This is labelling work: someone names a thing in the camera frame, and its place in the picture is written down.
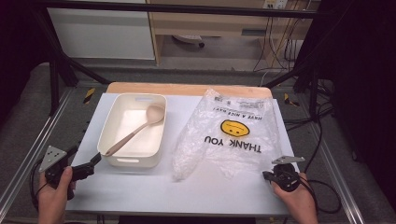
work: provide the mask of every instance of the table surface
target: table surface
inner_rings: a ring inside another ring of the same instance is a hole
[[[216,165],[202,161],[187,179],[173,180],[171,160],[177,136],[207,89],[234,96],[272,97],[268,89],[258,87],[110,84],[93,114],[72,165],[85,163],[97,153],[106,116],[122,92],[158,93],[166,97],[168,111],[161,146],[162,160],[153,168],[138,169],[114,167],[102,159],[95,167],[95,175],[78,182],[76,196],[68,202],[66,210],[112,215],[287,216],[286,206],[274,195],[261,172],[241,172],[227,179]],[[293,156],[276,100],[274,109],[282,153]]]

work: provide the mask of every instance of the metal frame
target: metal frame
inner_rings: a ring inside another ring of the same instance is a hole
[[[51,77],[53,80],[51,81],[52,94],[53,99],[52,103],[56,105],[57,109],[55,110],[52,107],[53,115],[47,121],[43,131],[37,137],[36,141],[32,145],[30,151],[25,157],[25,160],[22,162],[17,173],[14,175],[14,178],[9,183],[6,191],[3,193],[0,198],[0,223],[6,216],[6,213],[9,207],[12,205],[15,200],[19,190],[21,189],[21,185],[23,181],[26,179],[30,170],[33,167],[34,161],[37,159],[39,153],[43,150],[44,144],[46,143],[51,130],[55,126],[57,120],[62,114],[66,104],[67,99],[72,91],[67,91],[61,99],[61,103],[59,104],[57,99],[58,96],[58,88],[57,83],[57,69],[59,69],[59,64],[61,65],[69,65],[77,68],[83,73],[87,74],[90,77],[94,77],[99,80],[99,82],[108,84],[109,81],[97,76],[95,73],[85,68],[83,65],[73,61],[70,59],[63,51],[60,44],[56,41],[56,35],[52,34],[49,30],[49,27],[40,17],[39,10],[47,7],[56,7],[56,8],[73,8],[73,9],[91,9],[91,10],[116,10],[116,11],[146,11],[146,12],[168,12],[168,13],[194,13],[194,14],[216,14],[216,15],[234,15],[234,16],[254,16],[254,17],[279,17],[279,18],[301,18],[301,19],[315,19],[315,20],[328,20],[334,18],[336,13],[334,12],[316,12],[316,11],[293,11],[293,10],[272,10],[272,9],[264,9],[264,8],[238,8],[238,7],[202,7],[202,6],[181,6],[181,5],[154,5],[154,4],[132,4],[132,3],[108,3],[108,2],[81,2],[81,1],[64,1],[64,0],[35,0],[32,2],[34,19],[39,23],[40,29],[44,32],[46,38],[51,43],[51,53],[54,58],[54,61],[51,62]],[[66,74],[73,73],[70,69],[68,71],[64,71]],[[74,74],[69,74],[71,79],[75,77]],[[278,79],[276,82],[282,82],[289,77],[282,77]],[[274,82],[267,84],[267,87],[272,88],[275,86]],[[312,129],[316,135],[318,135],[318,128],[315,124],[312,124]],[[321,150],[322,156],[325,160],[325,164],[331,174],[332,181],[334,182],[335,187],[340,193],[343,199],[343,205],[346,209],[346,214],[351,223],[363,223],[363,219],[361,217],[360,210],[358,206],[355,204],[355,201],[349,192],[347,184],[342,177],[340,171],[338,170],[338,166],[336,165],[330,150],[327,148],[325,142],[322,145]]]
[[[306,97],[303,93],[297,94],[299,99],[300,105],[302,106],[303,111],[309,117],[310,111],[308,102],[306,101]],[[318,140],[320,135],[319,126],[315,122],[311,122],[311,130],[315,138]],[[346,212],[346,216],[349,219],[350,223],[354,224],[362,224],[364,223],[363,216],[361,215],[361,210],[356,205],[356,202],[353,198],[352,193],[347,186],[347,182],[345,181],[338,165],[332,156],[331,150],[329,149],[325,138],[323,137],[320,144],[320,155],[323,158],[324,164],[326,165],[327,170],[329,171],[330,178],[334,184],[334,188],[337,190],[338,194],[340,195],[341,202],[344,206],[344,210]]]

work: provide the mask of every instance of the wooden spoon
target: wooden spoon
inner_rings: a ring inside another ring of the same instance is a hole
[[[164,115],[165,115],[165,108],[163,108],[160,105],[149,105],[148,109],[146,110],[146,117],[148,121],[142,124],[142,126],[138,127],[136,130],[134,130],[132,133],[128,134],[126,137],[122,138],[118,143],[116,143],[116,145],[111,147],[106,152],[105,156],[112,156],[142,129],[146,128],[150,124],[154,124],[163,120]]]

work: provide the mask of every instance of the white table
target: white table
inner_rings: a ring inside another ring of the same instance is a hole
[[[85,163],[98,153],[97,142],[107,113],[117,95],[102,95],[72,165]],[[165,97],[167,115],[160,163],[151,169],[137,169],[113,167],[102,159],[95,166],[94,175],[78,181],[75,198],[68,202],[67,211],[113,215],[225,217],[289,214],[261,172],[242,172],[227,179],[218,167],[203,161],[186,180],[175,182],[172,178],[172,150],[201,96]],[[276,100],[274,106],[282,152],[284,155],[293,156]]]

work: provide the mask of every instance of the smiley face logo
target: smiley face logo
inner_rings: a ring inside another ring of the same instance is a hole
[[[234,137],[245,136],[250,133],[250,130],[245,124],[236,120],[226,119],[221,123],[220,128],[224,133]]]

